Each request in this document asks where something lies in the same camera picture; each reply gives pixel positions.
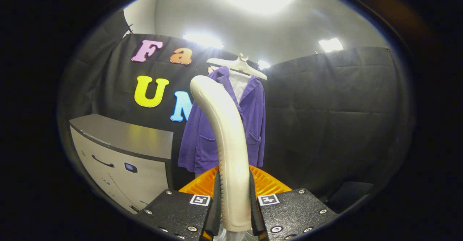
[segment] white hanger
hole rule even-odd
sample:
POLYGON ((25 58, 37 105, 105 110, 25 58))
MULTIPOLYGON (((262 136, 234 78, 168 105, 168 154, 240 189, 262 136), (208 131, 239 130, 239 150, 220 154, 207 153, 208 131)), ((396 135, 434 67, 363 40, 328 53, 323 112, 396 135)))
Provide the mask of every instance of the white hanger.
POLYGON ((238 58, 236 60, 223 60, 219 58, 210 58, 206 61, 206 63, 216 64, 220 66, 226 66, 229 69, 246 73, 248 75, 257 76, 261 79, 267 80, 267 76, 263 73, 255 70, 254 68, 250 67, 246 61, 248 58, 245 58, 242 53, 238 54, 238 58))

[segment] yellow letter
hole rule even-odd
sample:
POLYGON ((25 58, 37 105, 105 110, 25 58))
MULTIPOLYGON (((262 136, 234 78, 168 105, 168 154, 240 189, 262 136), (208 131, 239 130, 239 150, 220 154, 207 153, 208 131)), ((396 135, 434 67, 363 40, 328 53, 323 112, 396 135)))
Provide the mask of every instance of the yellow letter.
POLYGON ((170 61, 174 64, 182 63, 189 64, 191 63, 191 56, 193 51, 189 48, 178 48, 174 51, 175 54, 170 56, 170 61))
POLYGON ((149 76, 139 76, 137 77, 137 81, 139 81, 135 89, 135 101, 137 104, 144 107, 158 106, 161 103, 164 89, 169 84, 169 80, 163 78, 156 79, 157 88, 153 99, 146 98, 146 89, 148 89, 148 84, 153 81, 153 78, 149 76))

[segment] foam letter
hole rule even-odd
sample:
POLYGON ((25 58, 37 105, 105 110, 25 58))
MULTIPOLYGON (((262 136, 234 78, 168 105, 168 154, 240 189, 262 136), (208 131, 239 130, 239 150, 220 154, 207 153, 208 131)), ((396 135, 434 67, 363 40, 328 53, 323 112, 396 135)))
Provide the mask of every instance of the foam letter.
POLYGON ((190 96, 185 91, 176 91, 174 94, 177 97, 177 102, 175 103, 174 114, 170 116, 170 119, 172 121, 183 121, 183 110, 185 120, 188 121, 188 116, 190 116, 191 107, 193 106, 190 100, 190 96))
POLYGON ((135 62, 145 62, 145 54, 148 53, 148 56, 151 56, 156 48, 162 48, 163 43, 161 41, 151 41, 151 40, 143 40, 142 46, 140 47, 137 54, 132 57, 132 61, 135 62))
POLYGON ((170 61, 174 64, 189 64, 193 51, 189 48, 178 48, 174 51, 175 54, 170 56, 170 61))
POLYGON ((150 108, 158 106, 161 103, 164 89, 169 84, 169 80, 163 78, 156 79, 157 88, 153 99, 146 98, 146 89, 148 89, 148 84, 153 81, 153 78, 149 76, 139 76, 137 77, 137 81, 139 81, 135 89, 135 101, 137 104, 150 108))

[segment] black metal plate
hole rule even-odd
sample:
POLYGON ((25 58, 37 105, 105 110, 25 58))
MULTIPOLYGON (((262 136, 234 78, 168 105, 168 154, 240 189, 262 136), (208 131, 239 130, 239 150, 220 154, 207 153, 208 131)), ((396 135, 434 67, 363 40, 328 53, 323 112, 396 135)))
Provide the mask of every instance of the black metal plate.
POLYGON ((175 190, 164 190, 144 210, 140 211, 136 218, 149 228, 160 231, 169 237, 178 240, 197 241, 200 239, 212 198, 210 198, 207 206, 201 206, 190 204, 193 196, 175 190), (188 226, 194 226, 197 231, 189 231, 188 226))
POLYGON ((307 228, 315 229, 337 216, 307 189, 279 193, 276 197, 279 201, 276 204, 261 205, 258 201, 269 241, 300 236, 307 228), (326 213, 320 213, 321 210, 326 210, 326 213), (281 227, 281 230, 274 233, 274 227, 281 227))

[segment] purple jacket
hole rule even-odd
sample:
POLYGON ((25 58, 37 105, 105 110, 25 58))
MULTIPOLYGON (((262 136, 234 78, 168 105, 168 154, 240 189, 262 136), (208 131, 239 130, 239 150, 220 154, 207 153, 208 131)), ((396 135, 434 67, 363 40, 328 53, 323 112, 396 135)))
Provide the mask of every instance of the purple jacket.
MULTIPOLYGON (((245 129, 249 164, 262 167, 265 145, 265 97, 259 78, 251 76, 238 104, 227 67, 218 68, 208 77, 223 84, 235 102, 245 129)), ((211 124, 196 101, 193 102, 183 132, 178 166, 197 174, 218 166, 217 142, 211 124)))

